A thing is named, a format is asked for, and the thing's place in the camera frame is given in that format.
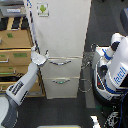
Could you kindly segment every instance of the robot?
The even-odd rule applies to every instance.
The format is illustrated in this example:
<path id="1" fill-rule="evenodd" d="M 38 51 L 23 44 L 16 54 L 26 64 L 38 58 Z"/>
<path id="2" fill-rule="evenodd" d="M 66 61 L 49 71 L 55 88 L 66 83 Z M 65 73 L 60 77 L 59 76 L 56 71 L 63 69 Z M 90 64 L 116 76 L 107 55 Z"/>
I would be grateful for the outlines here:
<path id="1" fill-rule="evenodd" d="M 42 56 L 35 50 L 36 47 L 32 47 L 32 62 L 28 66 L 28 72 L 7 88 L 5 96 L 0 97 L 0 128 L 14 127 L 18 117 L 17 107 L 22 104 L 28 91 L 36 82 L 39 67 L 43 66 L 49 58 L 48 51 Z"/>
<path id="2" fill-rule="evenodd" d="M 120 13 L 120 20 L 128 33 L 128 9 Z M 111 46 L 96 47 L 93 62 L 93 92 L 103 104 L 115 105 L 128 91 L 128 36 L 115 33 Z"/>

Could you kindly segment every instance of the drawer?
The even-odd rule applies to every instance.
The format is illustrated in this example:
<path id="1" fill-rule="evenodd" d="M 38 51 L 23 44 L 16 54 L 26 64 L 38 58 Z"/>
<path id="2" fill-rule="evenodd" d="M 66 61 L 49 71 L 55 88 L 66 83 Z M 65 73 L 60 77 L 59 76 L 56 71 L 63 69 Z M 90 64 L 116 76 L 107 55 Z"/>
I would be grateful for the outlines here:
<path id="1" fill-rule="evenodd" d="M 15 67 L 0 67 L 0 76 L 17 76 L 19 74 L 26 74 L 28 66 Z"/>
<path id="2" fill-rule="evenodd" d="M 82 58 L 49 59 L 41 68 L 43 78 L 80 76 Z"/>
<path id="3" fill-rule="evenodd" d="M 0 66 L 29 65 L 31 49 L 0 50 Z"/>
<path id="4" fill-rule="evenodd" d="M 0 31 L 0 49 L 31 48 L 31 39 L 28 30 Z"/>
<path id="5" fill-rule="evenodd" d="M 6 89 L 10 86 L 15 84 L 15 82 L 0 82 L 0 93 L 1 92 L 5 92 Z M 36 83 L 33 85 L 33 87 L 31 88 L 31 90 L 29 92 L 38 92 L 41 90 L 41 87 L 39 86 L 39 82 L 38 80 L 36 81 Z"/>
<path id="6" fill-rule="evenodd" d="M 78 78 L 43 79 L 47 99 L 76 98 Z"/>

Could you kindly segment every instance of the label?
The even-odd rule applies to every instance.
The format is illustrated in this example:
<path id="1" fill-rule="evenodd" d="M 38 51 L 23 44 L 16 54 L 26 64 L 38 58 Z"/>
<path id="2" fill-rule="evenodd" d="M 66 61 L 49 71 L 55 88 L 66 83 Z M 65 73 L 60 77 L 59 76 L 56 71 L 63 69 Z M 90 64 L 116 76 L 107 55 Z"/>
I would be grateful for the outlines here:
<path id="1" fill-rule="evenodd" d="M 126 75 L 127 75 L 127 70 L 120 65 L 116 73 L 114 74 L 113 80 L 116 82 L 118 86 L 120 86 Z"/>
<path id="2" fill-rule="evenodd" d="M 12 67 L 8 68 L 8 69 L 13 69 Z"/>
<path id="3" fill-rule="evenodd" d="M 0 55 L 0 57 L 6 57 L 5 55 Z"/>
<path id="4" fill-rule="evenodd" d="M 12 33 L 7 33 L 8 38 L 13 38 Z"/>
<path id="5" fill-rule="evenodd" d="M 13 56 L 15 58 L 22 58 L 22 57 L 27 57 L 26 53 L 13 53 Z"/>
<path id="6" fill-rule="evenodd" d="M 20 13 L 20 9 L 7 9 L 7 12 L 10 12 L 10 13 Z"/>

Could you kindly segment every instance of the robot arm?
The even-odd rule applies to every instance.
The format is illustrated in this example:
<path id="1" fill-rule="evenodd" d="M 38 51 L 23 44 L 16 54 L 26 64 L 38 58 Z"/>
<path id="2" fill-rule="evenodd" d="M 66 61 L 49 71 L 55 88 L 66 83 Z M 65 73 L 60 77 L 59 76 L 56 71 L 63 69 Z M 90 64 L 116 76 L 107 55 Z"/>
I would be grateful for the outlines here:
<path id="1" fill-rule="evenodd" d="M 17 120 L 17 107 L 20 106 L 28 91 L 34 85 L 40 66 L 43 66 L 49 57 L 48 52 L 41 56 L 32 48 L 32 62 L 28 67 L 28 72 L 21 77 L 14 85 L 6 90 L 6 96 L 0 97 L 0 128 L 12 128 Z"/>

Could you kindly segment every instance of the cable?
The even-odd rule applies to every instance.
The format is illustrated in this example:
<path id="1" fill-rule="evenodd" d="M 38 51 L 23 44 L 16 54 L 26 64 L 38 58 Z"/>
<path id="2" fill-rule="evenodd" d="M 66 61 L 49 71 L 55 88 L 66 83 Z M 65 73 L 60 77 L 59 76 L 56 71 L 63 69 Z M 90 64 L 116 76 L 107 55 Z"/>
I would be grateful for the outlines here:
<path id="1" fill-rule="evenodd" d="M 124 101 L 124 98 L 125 98 L 127 92 L 128 92 L 128 90 L 125 91 L 124 96 L 123 96 L 122 101 L 121 101 L 121 116 L 120 116 L 120 122 L 119 122 L 118 128 L 120 128 L 120 125 L 121 125 L 121 120 L 122 120 L 122 106 L 123 106 L 123 101 Z"/>
<path id="2" fill-rule="evenodd" d="M 92 88 L 92 83 L 91 83 L 91 81 L 89 81 L 89 80 L 87 80 L 87 79 L 80 79 L 80 80 L 88 81 L 88 82 L 90 83 L 90 88 L 89 88 L 87 91 L 83 91 L 83 90 L 80 88 L 80 86 L 79 86 L 79 90 L 80 90 L 81 92 L 83 92 L 83 93 L 89 92 L 89 91 L 91 90 L 91 88 Z"/>
<path id="3" fill-rule="evenodd" d="M 97 0 L 99 3 L 104 3 L 106 0 Z"/>
<path id="4" fill-rule="evenodd" d="M 92 45 L 91 45 L 91 50 L 92 50 L 92 52 L 94 52 L 94 50 L 93 50 L 93 46 L 94 46 L 94 45 L 95 45 L 95 49 L 96 49 L 96 47 L 99 47 L 99 45 L 97 45 L 97 44 L 95 44 L 95 43 L 92 44 Z"/>

